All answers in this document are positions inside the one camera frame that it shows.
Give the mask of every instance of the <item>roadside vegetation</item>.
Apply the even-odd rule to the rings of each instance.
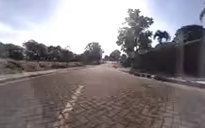
[[[154,19],[142,15],[139,9],[128,9],[127,13],[116,42],[123,54],[114,51],[105,60],[119,60],[125,67],[146,72],[205,75],[205,6],[198,14],[204,26],[182,26],[174,37],[166,30],[152,32]],[[151,45],[152,39],[158,41],[155,47]]]
[[[102,53],[97,42],[89,43],[82,54],[60,46],[46,46],[35,40],[23,43],[23,47],[0,42],[0,74],[100,64]]]

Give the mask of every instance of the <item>lane line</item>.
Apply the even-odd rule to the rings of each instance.
[[[65,121],[69,119],[69,113],[73,110],[83,87],[83,85],[79,85],[79,87],[76,89],[75,93],[71,96],[71,99],[66,103],[65,108],[59,114],[58,121],[54,124],[54,127],[69,128],[69,125],[65,124]]]

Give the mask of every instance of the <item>road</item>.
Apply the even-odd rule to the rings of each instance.
[[[110,63],[0,84],[0,128],[205,128],[205,90]]]

